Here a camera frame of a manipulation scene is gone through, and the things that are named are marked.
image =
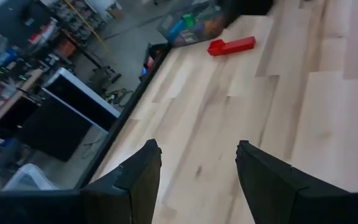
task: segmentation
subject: red block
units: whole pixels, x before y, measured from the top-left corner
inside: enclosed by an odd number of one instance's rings
[[[208,53],[212,56],[226,55],[231,53],[240,52],[243,50],[250,50],[255,47],[255,37],[247,37],[240,40],[225,43],[223,40],[214,40],[208,48]]]

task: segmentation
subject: red toy brick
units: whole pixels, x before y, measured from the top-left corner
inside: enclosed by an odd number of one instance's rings
[[[255,37],[247,37],[228,43],[225,43],[223,40],[219,39],[211,42],[208,48],[208,53],[212,56],[232,54],[243,50],[253,49],[255,44]]]

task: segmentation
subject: gray floor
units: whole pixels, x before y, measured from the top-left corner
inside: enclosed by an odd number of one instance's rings
[[[141,5],[139,0],[120,2],[123,17],[112,20],[100,32],[113,55],[114,62],[108,57],[108,51],[96,39],[88,46],[88,50],[99,63],[110,65],[122,74],[122,78],[109,90],[137,88],[147,45],[166,42],[156,30],[161,15],[165,15],[178,2],[181,0],[159,0],[158,6],[152,1],[146,5]],[[84,57],[78,57],[75,64],[77,77],[83,82],[90,78],[92,69],[96,68]],[[57,186],[63,189],[73,188],[105,137],[97,127],[92,127],[68,162],[60,162],[42,152],[37,152],[31,162],[38,165],[47,178]],[[97,143],[92,146],[86,145],[95,141]]]

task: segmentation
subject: workbench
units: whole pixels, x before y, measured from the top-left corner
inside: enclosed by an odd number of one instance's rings
[[[253,35],[250,51],[212,57],[209,42],[171,50],[91,181],[156,139],[153,223],[253,223],[234,162],[239,141],[249,140],[358,191],[358,75],[343,75],[345,64],[358,66],[344,50],[358,32],[351,2],[282,0],[269,16],[242,16],[218,38]]]

